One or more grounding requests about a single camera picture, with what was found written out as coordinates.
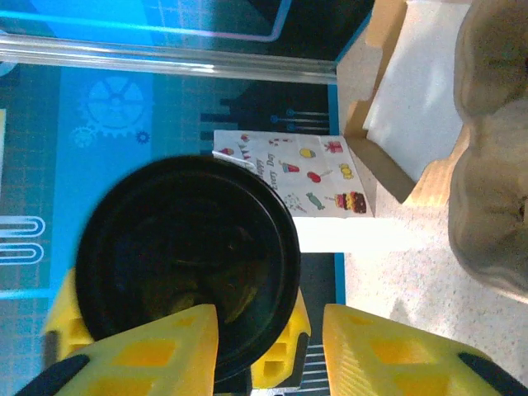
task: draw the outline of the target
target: black cup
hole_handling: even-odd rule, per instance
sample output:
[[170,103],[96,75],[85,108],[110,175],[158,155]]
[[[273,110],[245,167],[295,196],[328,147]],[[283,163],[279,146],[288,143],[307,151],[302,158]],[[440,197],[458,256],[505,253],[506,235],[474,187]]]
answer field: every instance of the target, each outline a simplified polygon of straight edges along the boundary
[[82,236],[78,305],[100,340],[215,304],[215,381],[246,370],[280,336],[297,297],[299,241],[279,196],[211,157],[151,163],[115,186]]

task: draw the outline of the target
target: open cardboard box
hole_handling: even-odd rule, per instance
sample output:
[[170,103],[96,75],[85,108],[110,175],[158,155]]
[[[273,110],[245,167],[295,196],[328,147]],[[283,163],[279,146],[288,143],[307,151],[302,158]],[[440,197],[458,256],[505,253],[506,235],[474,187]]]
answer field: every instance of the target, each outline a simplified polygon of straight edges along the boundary
[[[469,0],[450,0],[468,3]],[[413,179],[376,143],[366,138],[363,124],[380,87],[407,12],[405,0],[376,0],[365,32],[366,50],[380,53],[379,68],[372,91],[366,101],[351,103],[343,134],[356,156],[370,169],[378,181],[400,202],[407,205],[444,205],[450,194],[451,174],[456,162],[469,144],[469,128],[460,133],[452,154],[430,163],[415,183]]]

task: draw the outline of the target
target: black cup rim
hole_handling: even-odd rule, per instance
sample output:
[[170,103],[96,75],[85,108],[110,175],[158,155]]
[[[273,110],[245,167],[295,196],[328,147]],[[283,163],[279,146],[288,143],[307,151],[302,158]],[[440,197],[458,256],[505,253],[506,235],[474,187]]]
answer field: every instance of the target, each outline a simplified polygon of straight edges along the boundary
[[83,320],[93,339],[102,338],[122,332],[118,323],[114,323],[108,305],[101,292],[101,284],[97,279],[97,256],[100,246],[101,230],[105,227],[108,214],[116,202],[120,202],[130,189],[137,188],[142,181],[148,181],[160,172],[213,172],[217,177],[226,177],[230,182],[236,182],[248,193],[258,199],[271,215],[283,252],[283,263],[297,263],[297,265],[283,265],[285,286],[282,287],[278,305],[271,318],[268,329],[255,339],[251,347],[240,351],[236,358],[228,361],[217,361],[215,381],[220,382],[246,370],[257,361],[284,330],[290,320],[295,301],[297,299],[300,278],[300,250],[294,221],[281,198],[264,181],[249,171],[223,160],[211,156],[184,156],[165,158],[140,168],[114,186],[94,210],[92,217],[81,237],[78,247],[75,271],[75,289]]

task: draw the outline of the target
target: blue printed backdrop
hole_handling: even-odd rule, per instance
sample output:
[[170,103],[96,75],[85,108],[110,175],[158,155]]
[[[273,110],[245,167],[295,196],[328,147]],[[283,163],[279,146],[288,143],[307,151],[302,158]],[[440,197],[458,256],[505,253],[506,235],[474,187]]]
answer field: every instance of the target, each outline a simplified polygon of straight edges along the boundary
[[[156,8],[160,3],[162,12]],[[99,0],[87,9],[77,7],[86,5],[77,0],[0,0],[0,10],[4,10],[0,11],[0,29],[84,40],[216,48],[217,38],[207,35],[87,29],[48,17],[40,21],[7,17],[6,10],[32,16],[68,13],[100,21],[119,15],[123,23],[146,25],[164,19],[164,24],[185,29],[209,31],[217,26],[222,31],[233,28],[231,31],[240,35],[275,34],[274,27],[281,25],[276,19],[287,11],[287,2],[275,2],[268,14],[256,12],[250,3],[113,0],[115,8],[109,9],[103,7],[107,2]],[[218,25],[219,18],[213,23],[213,8],[222,16],[223,25]],[[237,11],[230,14],[230,9]],[[249,52],[262,44],[245,39],[224,43],[237,43]],[[40,330],[65,272],[73,265],[79,235],[98,200],[125,174],[157,158],[209,153],[215,129],[327,134],[337,128],[337,106],[332,101],[333,107],[328,109],[326,86],[23,64],[8,73],[2,70],[0,67],[0,108],[7,109],[7,126],[0,216],[38,216],[45,222],[45,231],[33,238],[3,238],[0,232],[0,244],[34,243],[44,251],[36,264],[0,261],[0,396],[14,394],[39,372]],[[335,97],[333,90],[330,97]],[[303,111],[317,113],[317,119],[312,122],[310,116],[298,117]],[[11,227],[0,218],[0,231]]]

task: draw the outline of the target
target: speckled countertop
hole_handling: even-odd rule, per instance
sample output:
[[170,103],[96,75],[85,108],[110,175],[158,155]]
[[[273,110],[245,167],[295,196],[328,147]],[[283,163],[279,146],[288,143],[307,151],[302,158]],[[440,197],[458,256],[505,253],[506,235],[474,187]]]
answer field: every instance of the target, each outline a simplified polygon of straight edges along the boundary
[[[339,64],[340,123],[343,129],[350,103],[357,99],[361,70],[369,59],[362,37]],[[379,241],[376,250],[346,255],[346,304],[415,328],[470,344],[490,355],[528,385],[528,304],[498,295],[480,285],[458,264],[447,236],[447,207],[410,208],[400,205],[356,160],[365,191],[383,227],[390,219],[413,241],[394,249],[394,241]]]

